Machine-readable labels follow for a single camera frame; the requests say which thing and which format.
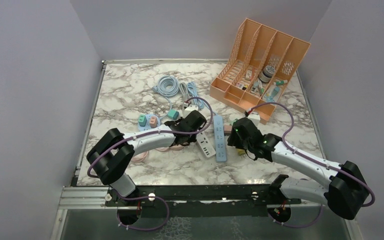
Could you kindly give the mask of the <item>pink charger plug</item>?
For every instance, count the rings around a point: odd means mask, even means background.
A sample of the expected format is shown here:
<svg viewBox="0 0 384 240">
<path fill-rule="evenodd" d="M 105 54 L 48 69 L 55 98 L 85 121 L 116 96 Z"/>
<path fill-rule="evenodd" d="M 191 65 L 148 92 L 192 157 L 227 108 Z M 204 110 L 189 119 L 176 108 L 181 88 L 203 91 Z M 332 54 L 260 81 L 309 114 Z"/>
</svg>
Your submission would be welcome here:
<svg viewBox="0 0 384 240">
<path fill-rule="evenodd" d="M 223 126 L 223 132 L 226 135 L 229 135 L 232 131 L 232 126 L 231 125 L 224 125 Z"/>
<path fill-rule="evenodd" d="M 156 128 L 158 126 L 158 118 L 156 116 L 151 116 L 148 122 L 151 128 Z"/>
</svg>

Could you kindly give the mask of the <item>yellow charger plug front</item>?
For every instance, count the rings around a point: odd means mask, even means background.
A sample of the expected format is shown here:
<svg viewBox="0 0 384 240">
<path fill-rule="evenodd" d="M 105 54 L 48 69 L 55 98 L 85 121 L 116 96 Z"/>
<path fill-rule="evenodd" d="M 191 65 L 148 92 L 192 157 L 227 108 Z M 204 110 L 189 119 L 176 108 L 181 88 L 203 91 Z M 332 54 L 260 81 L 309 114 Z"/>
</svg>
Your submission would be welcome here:
<svg viewBox="0 0 384 240">
<path fill-rule="evenodd" d="M 238 156 L 245 156 L 247 155 L 247 151 L 244 149 L 237 149 Z"/>
</svg>

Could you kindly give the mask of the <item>green charger plug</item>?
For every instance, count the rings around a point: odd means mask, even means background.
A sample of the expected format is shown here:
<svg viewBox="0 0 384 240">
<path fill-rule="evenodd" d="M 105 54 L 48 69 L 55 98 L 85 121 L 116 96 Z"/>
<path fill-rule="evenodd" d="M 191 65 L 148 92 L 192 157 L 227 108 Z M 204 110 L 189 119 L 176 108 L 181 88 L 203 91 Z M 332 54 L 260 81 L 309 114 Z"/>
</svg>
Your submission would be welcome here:
<svg viewBox="0 0 384 240">
<path fill-rule="evenodd" d="M 147 117 L 146 117 L 146 115 L 145 115 L 145 114 L 141 114 L 141 115 L 138 117 L 137 122 L 138 122 L 138 125 L 139 125 L 140 127 L 145 127 L 146 124 L 147 124 Z"/>
</svg>

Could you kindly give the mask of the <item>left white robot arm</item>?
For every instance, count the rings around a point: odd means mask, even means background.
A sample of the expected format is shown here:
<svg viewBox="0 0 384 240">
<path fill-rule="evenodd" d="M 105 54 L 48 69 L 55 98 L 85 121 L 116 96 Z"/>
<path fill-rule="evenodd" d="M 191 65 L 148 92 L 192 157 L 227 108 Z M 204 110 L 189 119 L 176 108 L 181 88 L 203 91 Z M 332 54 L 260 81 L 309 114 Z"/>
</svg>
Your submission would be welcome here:
<svg viewBox="0 0 384 240">
<path fill-rule="evenodd" d="M 132 158 L 157 148 L 196 142 L 197 134 L 206 127 L 206 118 L 194 110 L 185 118 L 137 133 L 121 133 L 112 128 L 87 153 L 87 174 L 116 190 L 124 205 L 132 205 L 137 200 L 137 187 L 126 173 Z"/>
</svg>

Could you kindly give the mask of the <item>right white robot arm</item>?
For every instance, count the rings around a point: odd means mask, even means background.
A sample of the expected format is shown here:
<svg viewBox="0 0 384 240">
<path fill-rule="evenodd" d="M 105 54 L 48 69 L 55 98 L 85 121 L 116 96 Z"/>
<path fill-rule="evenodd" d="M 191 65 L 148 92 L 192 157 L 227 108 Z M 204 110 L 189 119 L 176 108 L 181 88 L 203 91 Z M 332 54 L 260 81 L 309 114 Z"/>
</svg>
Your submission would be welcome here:
<svg viewBox="0 0 384 240">
<path fill-rule="evenodd" d="M 255 160 L 281 164 L 310 178 L 279 175 L 268 190 L 269 199 L 276 204 L 290 199 L 307 200 L 329 207 L 343 219 L 353 220 L 370 194 L 355 163 L 338 163 L 302 153 L 275 134 L 262 134 L 247 117 L 234 122 L 227 144 L 253 154 Z"/>
</svg>

